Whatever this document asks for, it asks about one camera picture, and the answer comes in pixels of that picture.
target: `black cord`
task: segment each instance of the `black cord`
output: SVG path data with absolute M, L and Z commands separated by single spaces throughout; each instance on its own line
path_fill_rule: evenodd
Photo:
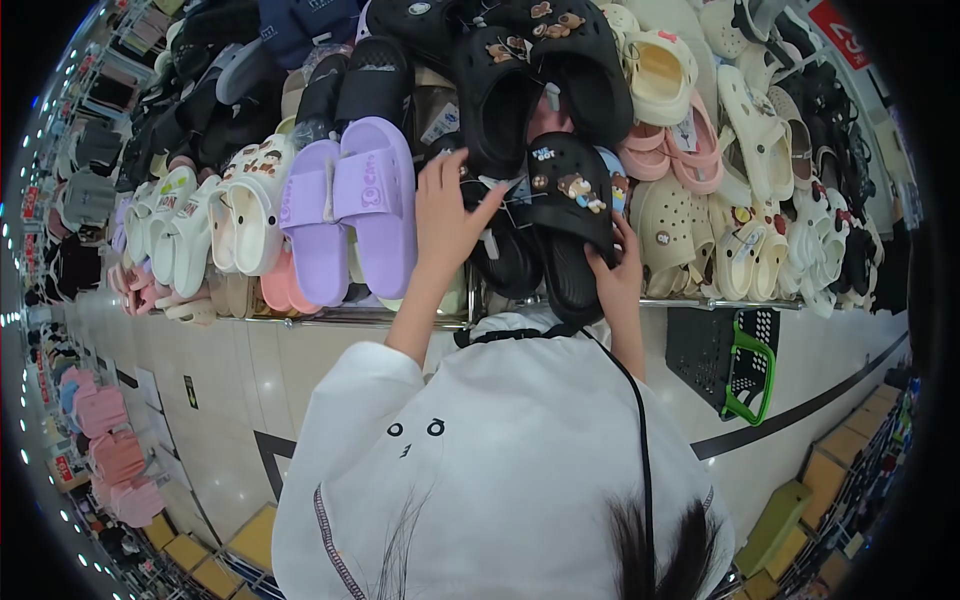
M 654 496 L 653 483 L 650 475 L 650 456 L 647 453 L 647 416 L 643 410 L 643 397 L 640 395 L 640 389 L 636 386 L 634 376 L 623 366 L 623 363 L 617 360 L 616 356 L 613 356 L 613 354 L 595 337 L 590 335 L 585 328 L 580 329 L 580 332 L 596 342 L 597 346 L 607 354 L 608 358 L 610 358 L 624 376 L 627 377 L 627 381 L 630 382 L 630 387 L 634 389 L 636 408 L 640 415 L 640 460 L 643 465 L 643 513 L 647 520 L 646 526 L 643 528 L 647 542 L 647 597 L 653 600 L 656 598 L 657 593 L 657 554 L 654 552 Z

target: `green basket handle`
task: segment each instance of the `green basket handle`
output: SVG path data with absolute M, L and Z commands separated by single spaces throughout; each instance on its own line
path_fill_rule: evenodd
M 724 403 L 724 411 L 730 411 L 738 417 L 744 419 L 753 427 L 760 425 L 767 416 L 767 407 L 770 405 L 770 396 L 774 391 L 774 374 L 777 369 L 777 355 L 769 346 L 760 342 L 757 338 L 748 335 L 740 330 L 740 327 L 734 321 L 733 325 L 733 346 L 730 348 L 730 354 L 736 354 L 736 350 L 742 348 L 757 354 L 762 354 L 767 359 L 767 378 L 763 385 L 763 399 L 760 401 L 760 408 L 756 414 L 750 408 L 733 395 L 732 382 L 727 384 L 727 401 Z

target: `woman's left hand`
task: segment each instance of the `woman's left hand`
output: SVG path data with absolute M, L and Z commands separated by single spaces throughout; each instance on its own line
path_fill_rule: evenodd
M 419 271 L 447 277 L 444 288 L 470 256 L 507 192 L 506 185 L 497 185 L 475 211 L 467 212 L 460 193 L 460 167 L 466 159 L 466 148 L 437 156 L 418 177 L 417 267 Z

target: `black shopping basket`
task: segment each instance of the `black shopping basket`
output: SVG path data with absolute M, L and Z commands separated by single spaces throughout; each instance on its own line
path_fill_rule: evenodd
M 780 313 L 770 308 L 667 309 L 666 365 L 720 415 L 763 422 L 774 389 Z M 756 413 L 750 410 L 761 396 Z

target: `purple slide sandal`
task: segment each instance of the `purple slide sandal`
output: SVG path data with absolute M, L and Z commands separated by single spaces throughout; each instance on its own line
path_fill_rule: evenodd
M 347 228 L 324 219 L 340 153 L 340 144 L 328 139 L 301 150 L 290 165 L 280 208 L 280 229 L 293 246 L 297 284 L 304 298 L 320 306 L 339 306 L 349 284 Z
M 337 163 L 333 180 L 334 219 L 356 229 L 360 268 L 371 293 L 402 299 L 417 264 L 417 180 L 410 147 L 390 121 L 364 117 L 347 127 L 340 149 L 347 156 Z

